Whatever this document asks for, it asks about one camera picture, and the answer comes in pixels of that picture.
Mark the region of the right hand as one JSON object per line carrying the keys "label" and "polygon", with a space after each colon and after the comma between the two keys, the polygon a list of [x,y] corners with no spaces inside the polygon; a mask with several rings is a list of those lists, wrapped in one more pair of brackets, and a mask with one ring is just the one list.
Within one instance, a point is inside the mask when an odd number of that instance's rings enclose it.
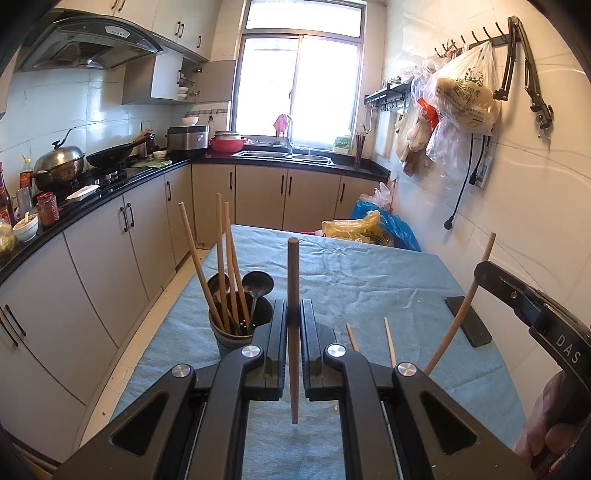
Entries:
{"label": "right hand", "polygon": [[570,424],[550,424],[550,413],[557,403],[564,381],[564,373],[554,375],[537,398],[513,451],[528,465],[547,447],[553,454],[562,455],[575,443],[581,428]]}

